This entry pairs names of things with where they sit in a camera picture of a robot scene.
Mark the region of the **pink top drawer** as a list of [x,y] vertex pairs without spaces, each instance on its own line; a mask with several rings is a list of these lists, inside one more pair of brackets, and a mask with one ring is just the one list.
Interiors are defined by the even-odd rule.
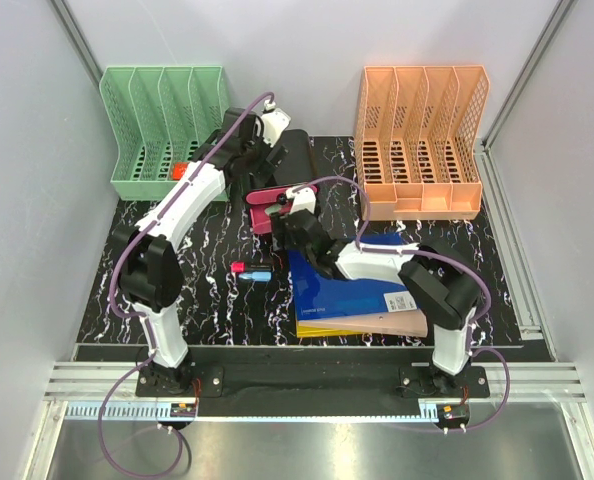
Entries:
[[[257,189],[247,193],[244,197],[245,202],[249,206],[262,206],[279,204],[278,197],[283,195],[287,198],[286,191],[292,188],[292,185],[288,186],[275,186],[264,189]],[[293,203],[292,198],[287,198],[282,206],[291,205]]]

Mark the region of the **pink drawer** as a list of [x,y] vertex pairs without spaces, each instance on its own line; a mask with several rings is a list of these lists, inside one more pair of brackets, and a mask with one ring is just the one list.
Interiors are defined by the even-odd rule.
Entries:
[[[292,185],[288,186],[275,186],[264,189],[257,189],[247,193],[244,197],[245,202],[249,206],[262,206],[279,204],[278,197],[283,195],[287,198],[286,191],[292,188]],[[287,198],[282,206],[291,205],[293,203],[292,198]]]
[[275,203],[252,205],[249,208],[251,228],[255,235],[266,235],[272,232],[272,222],[268,209],[273,210]]

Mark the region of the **black drawer cabinet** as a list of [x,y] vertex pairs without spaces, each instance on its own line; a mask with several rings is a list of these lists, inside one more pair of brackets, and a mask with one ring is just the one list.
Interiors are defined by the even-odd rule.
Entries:
[[245,183],[245,193],[290,186],[314,180],[318,175],[310,137],[302,129],[288,129],[253,168]]

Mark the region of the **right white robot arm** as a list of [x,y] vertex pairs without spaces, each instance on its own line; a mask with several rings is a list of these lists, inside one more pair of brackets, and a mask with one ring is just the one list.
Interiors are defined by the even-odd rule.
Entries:
[[308,210],[273,212],[270,221],[274,245],[299,252],[328,280],[373,280],[405,287],[433,330],[427,377],[431,392],[449,397],[465,387],[470,324],[485,285],[448,244],[399,246],[333,238]]

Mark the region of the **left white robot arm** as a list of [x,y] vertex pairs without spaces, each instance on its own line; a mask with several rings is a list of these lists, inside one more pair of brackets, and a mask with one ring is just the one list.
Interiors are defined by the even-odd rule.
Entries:
[[228,109],[164,199],[134,226],[117,231],[124,249],[111,277],[109,302],[117,316],[139,318],[148,345],[139,372],[155,388],[180,396],[198,385],[176,306],[185,283],[177,255],[183,238],[234,181],[257,173],[277,153],[290,122],[272,101],[261,114]]

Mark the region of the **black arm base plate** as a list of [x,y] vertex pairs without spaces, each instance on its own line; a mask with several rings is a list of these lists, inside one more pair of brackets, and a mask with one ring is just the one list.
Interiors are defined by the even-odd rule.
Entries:
[[191,366],[186,374],[199,386],[197,392],[202,398],[225,398],[239,393],[371,390],[405,398],[487,399],[491,393],[486,371],[481,366],[470,366],[450,377],[426,362],[202,362]]

